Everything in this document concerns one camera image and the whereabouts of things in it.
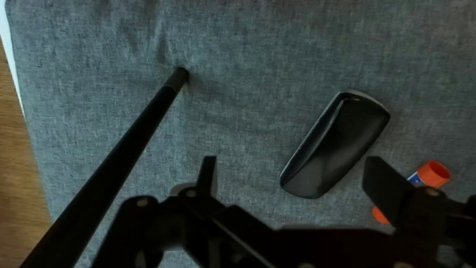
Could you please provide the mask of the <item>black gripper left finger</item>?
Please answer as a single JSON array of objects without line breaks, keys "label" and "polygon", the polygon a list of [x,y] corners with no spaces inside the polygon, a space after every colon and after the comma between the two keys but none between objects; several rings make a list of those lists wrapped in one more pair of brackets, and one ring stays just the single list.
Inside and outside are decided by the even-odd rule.
[{"label": "black gripper left finger", "polygon": [[217,186],[215,163],[217,163],[215,157],[205,157],[202,160],[202,166],[200,166],[199,176],[194,186],[197,197],[215,195],[215,186]]}]

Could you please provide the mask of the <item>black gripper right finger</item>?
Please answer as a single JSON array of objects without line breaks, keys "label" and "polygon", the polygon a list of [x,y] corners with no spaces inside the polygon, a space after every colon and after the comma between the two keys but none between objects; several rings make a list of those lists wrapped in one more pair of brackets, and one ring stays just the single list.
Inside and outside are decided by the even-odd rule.
[{"label": "black gripper right finger", "polygon": [[415,188],[380,157],[367,157],[361,188],[389,224],[395,224],[404,200]]}]

